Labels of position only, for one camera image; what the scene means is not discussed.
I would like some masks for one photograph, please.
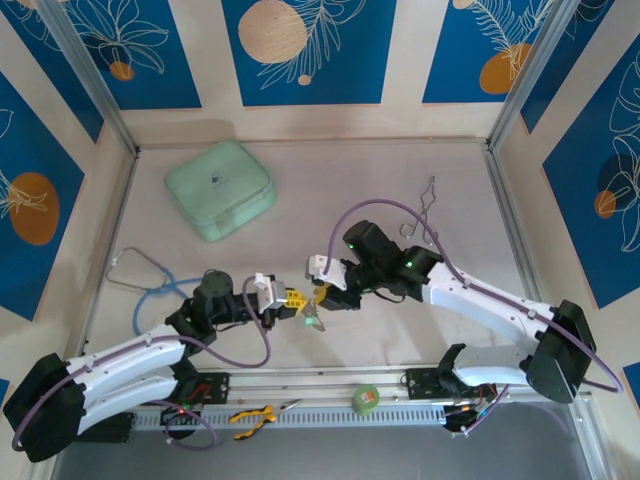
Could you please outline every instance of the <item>metal frame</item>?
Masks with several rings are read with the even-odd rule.
[[[34,0],[39,14],[45,26],[51,32],[52,37],[60,46],[61,51],[69,61],[75,74],[80,79],[83,87],[95,103],[99,112],[108,124],[114,129],[120,141],[136,158],[131,163],[126,178],[121,178],[118,186],[121,186],[121,196],[114,199],[115,214],[111,225],[105,228],[105,236],[100,243],[100,256],[102,262],[97,275],[95,287],[87,289],[91,292],[87,302],[87,310],[82,331],[75,345],[74,353],[81,354],[86,337],[92,325],[92,319],[97,306],[97,299],[104,284],[104,278],[111,262],[113,246],[118,235],[120,222],[126,207],[129,191],[137,164],[139,147],[135,144],[130,131],[126,127],[115,99],[108,90],[104,79],[97,70],[89,53],[84,48],[82,40],[63,7],[57,0]],[[498,206],[505,223],[505,228],[516,265],[522,278],[527,296],[539,301],[542,292],[536,281],[536,274],[531,262],[526,241],[522,235],[522,229],[517,212],[511,201],[511,194],[504,180],[500,160],[497,157],[497,149],[503,141],[510,126],[518,118],[526,98],[530,94],[535,82],[539,78],[549,56],[557,45],[565,26],[571,15],[579,5],[580,0],[557,1],[548,21],[543,26],[537,40],[534,42],[532,53],[518,75],[512,91],[508,94],[503,108],[494,124],[486,144],[483,148],[486,168],[492,182]],[[429,138],[429,141],[461,141],[482,142],[480,139],[443,139]],[[401,386],[401,376],[409,366],[388,367],[359,367],[359,368],[308,368],[308,369],[260,369],[245,370],[234,373],[231,377],[231,390],[229,393],[229,408],[237,409],[239,405],[261,406],[266,403],[299,398],[304,396],[305,403],[317,408],[338,408],[349,405],[351,392],[354,385],[363,383],[376,384],[381,392],[381,406],[391,408],[393,406],[406,406],[409,404],[406,389]],[[529,388],[513,388],[505,402],[524,402],[546,400],[538,396]],[[422,405],[454,404],[447,402],[421,402]],[[611,448],[602,435],[602,429],[598,423],[597,415],[593,409],[590,393],[581,394],[570,406],[576,431],[585,453],[589,470],[594,478],[619,478]],[[141,407],[140,412],[149,410],[149,407]],[[51,471],[53,464],[48,464]]]
[[[34,2],[42,22],[60,47],[60,51],[71,65],[100,115],[113,128],[127,150],[132,154],[137,153],[138,147],[120,115],[118,104],[71,23],[71,19],[64,11],[64,7],[58,0],[34,0]]]
[[[556,48],[571,17],[580,5],[580,1],[581,0],[556,0],[551,15],[542,26],[540,34],[533,43],[531,52],[520,70],[511,91],[507,95],[507,99],[502,106],[496,123],[493,125],[487,137],[490,152],[495,153],[504,135],[520,115],[520,110],[535,83],[538,81],[542,70],[549,61],[549,57]]]

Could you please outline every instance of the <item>white bracket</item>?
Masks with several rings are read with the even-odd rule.
[[[328,257],[324,255],[310,256],[307,263],[307,276],[312,280],[322,280],[323,282],[330,283],[340,290],[345,291],[347,289],[347,282],[344,276],[347,273],[347,267],[334,258],[331,260],[329,272],[325,275],[324,269],[327,266],[327,261]]]
[[[256,273],[253,284],[258,289],[258,311],[262,314],[267,308],[278,308],[287,301],[284,283],[271,280],[267,275]]]

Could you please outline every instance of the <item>green plastic box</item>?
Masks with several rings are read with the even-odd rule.
[[[171,170],[164,183],[193,229],[215,242],[269,209],[269,173],[237,142],[225,141]]]

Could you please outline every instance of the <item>blue cable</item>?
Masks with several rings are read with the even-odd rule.
[[[138,303],[136,304],[136,308],[133,310],[133,319],[132,319],[133,331],[138,336],[142,335],[142,332],[140,331],[140,328],[138,327],[138,316],[140,314],[140,309],[142,308],[142,304],[144,302],[146,302],[149,297],[152,297],[152,296],[163,296],[163,295],[167,295],[169,293],[175,293],[176,295],[178,295],[182,299],[186,300],[187,298],[189,298],[189,296],[186,293],[184,293],[182,290],[180,290],[178,287],[180,285],[186,285],[188,283],[196,283],[196,282],[201,282],[202,281],[202,277],[189,278],[189,279],[186,279],[186,280],[176,281],[176,277],[173,276],[173,273],[171,273],[169,271],[169,269],[161,266],[160,270],[162,270],[162,273],[164,273],[166,275],[166,277],[169,279],[169,281],[165,285],[163,285],[162,287],[147,289],[147,291],[144,292],[144,295],[142,295],[142,297],[140,297],[140,300],[138,300]]]

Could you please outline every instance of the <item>tape roll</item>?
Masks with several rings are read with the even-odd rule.
[[[373,385],[361,385],[353,396],[353,411],[358,415],[369,415],[380,403],[380,392]]]

